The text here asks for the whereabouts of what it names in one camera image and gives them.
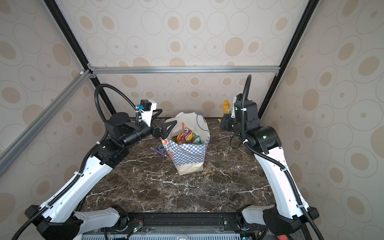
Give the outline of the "blue checkered paper bag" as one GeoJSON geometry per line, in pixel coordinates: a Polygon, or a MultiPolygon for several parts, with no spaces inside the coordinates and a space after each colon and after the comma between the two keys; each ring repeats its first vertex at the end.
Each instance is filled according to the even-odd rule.
{"type": "Polygon", "coordinates": [[[177,121],[170,135],[162,144],[171,157],[180,176],[200,172],[203,170],[206,151],[210,142],[210,131],[204,116],[199,113],[179,113],[176,117],[165,122],[177,121]],[[187,144],[178,143],[177,136],[183,132],[185,123],[193,131],[193,138],[187,144]]]}

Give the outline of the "yellow snack packet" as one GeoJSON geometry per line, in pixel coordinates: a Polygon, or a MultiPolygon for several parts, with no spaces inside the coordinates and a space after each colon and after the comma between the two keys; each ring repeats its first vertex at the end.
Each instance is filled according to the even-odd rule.
{"type": "Polygon", "coordinates": [[[231,107],[231,103],[229,100],[225,100],[224,103],[223,103],[223,117],[221,119],[221,122],[226,118],[226,117],[231,117],[232,116],[232,107],[231,107]]]}

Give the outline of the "orange snack packet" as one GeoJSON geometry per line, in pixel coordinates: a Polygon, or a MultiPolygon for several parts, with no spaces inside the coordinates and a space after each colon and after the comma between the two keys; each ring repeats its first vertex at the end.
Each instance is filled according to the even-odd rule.
{"type": "Polygon", "coordinates": [[[183,132],[177,136],[177,140],[178,140],[178,143],[188,144],[193,138],[193,131],[190,128],[188,128],[185,123],[182,123],[182,125],[183,125],[183,132]]]}

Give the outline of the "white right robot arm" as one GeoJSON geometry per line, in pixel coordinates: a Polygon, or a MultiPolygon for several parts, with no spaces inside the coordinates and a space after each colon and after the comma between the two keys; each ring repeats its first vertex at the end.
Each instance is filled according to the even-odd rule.
{"type": "Polygon", "coordinates": [[[221,130],[240,138],[259,162],[275,197],[275,205],[268,207],[248,206],[241,209],[246,227],[260,225],[276,236],[287,236],[298,231],[303,224],[310,224],[318,239],[324,237],[314,222],[320,214],[309,206],[300,193],[287,165],[282,142],[273,127],[261,126],[257,104],[249,100],[252,76],[248,75],[244,90],[235,97],[232,112],[224,114],[221,130]]]}

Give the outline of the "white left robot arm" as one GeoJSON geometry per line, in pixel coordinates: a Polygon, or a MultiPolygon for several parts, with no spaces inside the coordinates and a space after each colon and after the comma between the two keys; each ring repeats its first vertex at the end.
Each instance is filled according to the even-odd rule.
{"type": "Polygon", "coordinates": [[[119,89],[109,84],[100,84],[94,92],[96,109],[105,125],[106,131],[85,155],[77,172],[51,198],[40,206],[31,205],[25,215],[28,220],[15,232],[13,239],[34,224],[46,240],[73,240],[83,233],[99,228],[116,226],[123,218],[117,208],[82,213],[75,209],[88,192],[106,175],[108,175],[128,154],[137,142],[152,135],[156,139],[166,139],[177,121],[153,125],[157,115],[162,113],[152,100],[142,100],[139,106],[119,89]],[[106,119],[100,105],[99,95],[105,89],[111,89],[124,98],[136,111],[136,119],[131,121],[127,113],[119,112],[106,119]]]}

